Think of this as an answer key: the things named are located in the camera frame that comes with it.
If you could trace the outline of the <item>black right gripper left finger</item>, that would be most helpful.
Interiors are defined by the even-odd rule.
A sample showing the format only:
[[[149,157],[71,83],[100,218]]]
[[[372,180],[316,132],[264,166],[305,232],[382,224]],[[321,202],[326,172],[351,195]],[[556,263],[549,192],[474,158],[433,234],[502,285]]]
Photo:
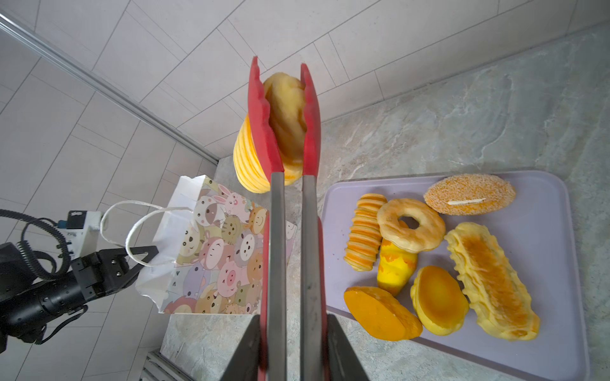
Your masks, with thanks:
[[[238,343],[221,381],[258,381],[261,352],[261,320],[255,315]]]

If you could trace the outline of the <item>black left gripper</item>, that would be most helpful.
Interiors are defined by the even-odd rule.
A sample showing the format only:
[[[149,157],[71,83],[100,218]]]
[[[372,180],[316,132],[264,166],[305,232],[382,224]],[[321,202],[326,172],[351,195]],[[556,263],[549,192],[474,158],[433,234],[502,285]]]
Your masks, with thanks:
[[[1,245],[1,351],[8,338],[44,344],[88,311],[88,303],[127,288],[131,276],[159,252],[157,246],[104,249],[71,262],[58,279],[35,283],[33,274],[12,243]]]

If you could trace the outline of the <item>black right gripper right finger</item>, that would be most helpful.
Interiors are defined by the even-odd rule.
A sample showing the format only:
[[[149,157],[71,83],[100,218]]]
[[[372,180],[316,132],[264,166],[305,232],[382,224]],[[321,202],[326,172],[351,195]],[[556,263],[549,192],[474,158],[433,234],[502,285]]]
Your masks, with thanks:
[[[332,381],[369,381],[337,317],[327,315],[328,370]]]

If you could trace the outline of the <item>red steel kitchen tongs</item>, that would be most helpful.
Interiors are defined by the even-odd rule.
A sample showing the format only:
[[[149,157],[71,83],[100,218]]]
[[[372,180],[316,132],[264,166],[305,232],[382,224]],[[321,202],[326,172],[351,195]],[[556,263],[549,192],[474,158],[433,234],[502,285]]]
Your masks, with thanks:
[[[306,104],[303,117],[307,132],[303,145],[301,217],[300,378],[328,380],[327,311],[324,290],[322,223],[317,211],[317,176],[321,154],[321,117],[311,73],[303,64],[300,80]],[[287,378],[286,220],[284,165],[277,139],[268,121],[270,104],[265,98],[260,69],[253,60],[249,74],[249,123],[261,167],[270,182],[271,206],[264,237],[264,290],[261,311],[259,377]]]

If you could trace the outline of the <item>white cartoon animal paper bag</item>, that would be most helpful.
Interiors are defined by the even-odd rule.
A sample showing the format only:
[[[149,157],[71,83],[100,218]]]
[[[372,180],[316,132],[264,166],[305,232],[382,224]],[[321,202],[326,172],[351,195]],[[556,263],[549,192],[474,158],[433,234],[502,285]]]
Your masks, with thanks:
[[[209,176],[180,178],[168,206],[149,213],[117,246],[130,258],[133,235],[160,219],[152,241],[158,254],[135,287],[162,314],[257,314],[264,287],[264,230],[268,211]]]

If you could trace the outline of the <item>orange oval bread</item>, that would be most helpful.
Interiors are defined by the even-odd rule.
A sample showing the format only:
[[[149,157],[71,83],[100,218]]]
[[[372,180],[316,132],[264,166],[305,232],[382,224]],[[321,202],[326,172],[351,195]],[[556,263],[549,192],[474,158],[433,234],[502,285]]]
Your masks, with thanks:
[[[411,340],[423,332],[421,321],[379,287],[350,287],[344,292],[344,300],[356,321],[376,339]]]

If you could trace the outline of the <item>lavender plastic tray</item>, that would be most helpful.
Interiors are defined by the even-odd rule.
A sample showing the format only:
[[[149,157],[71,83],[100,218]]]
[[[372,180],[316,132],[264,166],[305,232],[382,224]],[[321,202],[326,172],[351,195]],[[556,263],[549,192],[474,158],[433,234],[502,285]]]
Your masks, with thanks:
[[[503,178],[516,189],[515,201],[501,211],[475,216],[473,222],[497,238],[532,297],[532,309],[541,321],[537,338],[494,338],[470,311],[456,333],[437,336],[424,331],[416,343],[520,379],[586,380],[590,361],[567,188],[545,171],[510,171]],[[328,189],[322,228],[329,311],[349,317],[345,290],[376,284],[375,271],[354,271],[343,258],[357,200],[368,193],[421,199],[437,181],[437,176],[370,179]]]

